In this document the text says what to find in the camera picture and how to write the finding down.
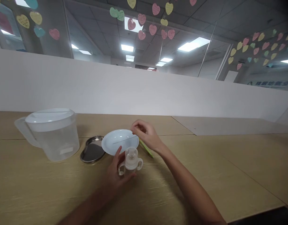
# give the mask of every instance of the plastic pitcher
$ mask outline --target plastic pitcher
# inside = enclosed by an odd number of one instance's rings
[[[67,108],[37,111],[15,121],[27,141],[44,150],[51,161],[61,161],[79,149],[76,114]]]

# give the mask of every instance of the ceiling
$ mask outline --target ceiling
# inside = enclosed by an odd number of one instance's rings
[[[230,43],[242,41],[254,32],[264,31],[264,41],[271,37],[267,33],[272,33],[273,29],[288,32],[287,1],[197,0],[193,7],[189,1],[170,2],[174,9],[168,16],[164,9],[164,0],[137,0],[134,9],[129,7],[126,0],[67,0],[66,8],[78,22],[74,24],[68,17],[71,40],[85,48],[84,50],[91,49],[93,54],[102,53],[123,60],[128,53],[121,50],[121,44],[132,45],[135,47],[135,62],[156,64],[160,57],[171,57],[173,61],[169,65],[184,67],[201,63],[208,45],[187,53],[177,49],[198,37],[210,39],[213,31],[215,36],[209,45],[206,60],[222,58]],[[157,16],[152,14],[153,3],[161,6]],[[124,10],[125,16],[131,18],[138,13],[145,14],[147,21],[143,30],[146,30],[146,38],[141,41],[137,33],[125,30],[124,22],[110,16],[111,6]],[[167,19],[169,25],[164,27],[154,22],[158,30],[156,35],[151,36],[149,21],[159,21],[160,18]],[[168,31],[171,28],[176,32],[175,37],[172,40],[163,40],[161,30]],[[85,38],[82,29],[92,42]]]

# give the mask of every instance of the yellow paper heart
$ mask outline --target yellow paper heart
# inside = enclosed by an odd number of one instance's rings
[[[248,45],[243,46],[242,52],[245,52],[248,49]]]
[[[229,64],[231,64],[234,61],[234,57],[230,57],[228,61],[229,61]]]
[[[272,46],[271,46],[271,50],[273,51],[273,50],[275,50],[275,48],[278,46],[278,44],[277,43],[274,43]]]
[[[17,16],[17,21],[27,29],[30,27],[28,18],[23,14],[21,16]]]
[[[273,53],[273,54],[271,55],[271,60],[273,60],[275,57],[276,57],[276,53]]]
[[[168,26],[168,20],[161,19],[161,25]]]
[[[239,42],[238,45],[237,45],[237,50],[241,49],[243,46],[243,43],[242,42]]]
[[[136,0],[127,0],[127,3],[131,8],[134,8],[136,6]]]
[[[30,12],[30,17],[38,25],[43,21],[42,15],[38,12]]]
[[[165,9],[166,9],[166,13],[167,15],[170,15],[173,11],[173,4],[171,3],[166,3],[166,6],[165,6]]]
[[[262,41],[264,38],[265,38],[265,34],[261,33],[259,38],[258,38],[258,41]]]
[[[236,51],[237,50],[233,48],[232,51],[231,51],[231,56],[233,56],[236,53]]]

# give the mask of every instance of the table surface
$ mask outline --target table surface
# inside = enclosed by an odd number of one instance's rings
[[[55,224],[97,187],[112,157],[80,161],[80,150],[49,161],[11,123],[27,113],[0,112],[0,224]],[[171,117],[78,115],[80,137],[150,121],[162,141],[198,179],[227,222],[288,205],[288,134],[195,136]],[[119,196],[93,216],[98,224],[187,224],[195,214],[170,171],[138,147],[144,165]]]

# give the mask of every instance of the pink paper heart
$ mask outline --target pink paper heart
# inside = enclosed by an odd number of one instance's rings
[[[279,33],[279,35],[278,35],[278,41],[282,39],[283,35],[284,35],[283,33]]]
[[[127,22],[127,27],[129,30],[133,30],[136,27],[136,23],[132,20],[132,18],[129,18]]]
[[[254,41],[255,39],[257,39],[259,35],[260,35],[259,32],[258,32],[258,33],[254,33],[254,35],[253,35],[253,41]]]
[[[190,0],[190,4],[191,4],[192,6],[194,6],[196,2],[197,2],[197,0]]]
[[[139,31],[138,37],[139,37],[140,40],[144,40],[146,38],[146,34],[143,33],[142,31]]]
[[[157,14],[159,14],[160,10],[161,10],[161,8],[156,3],[154,3],[152,5],[152,13],[153,13],[153,15],[156,16]]]
[[[248,38],[244,38],[244,40],[243,40],[243,46],[247,45],[248,41],[249,41]]]
[[[53,29],[53,30],[50,29],[49,34],[53,39],[55,40],[59,39],[59,31],[57,29]]]
[[[260,48],[255,48],[254,49],[254,55],[256,55],[259,52]]]
[[[265,42],[262,46],[262,50],[266,49],[269,46],[269,42]]]
[[[175,35],[175,30],[168,30],[168,38],[172,40]]]
[[[146,16],[144,14],[139,13],[138,15],[139,24],[143,25],[146,22]]]
[[[166,31],[162,30],[162,38],[163,39],[166,39],[167,38],[167,33]]]
[[[149,25],[149,32],[152,36],[156,34],[156,31],[157,31],[157,26],[152,25],[152,24]]]

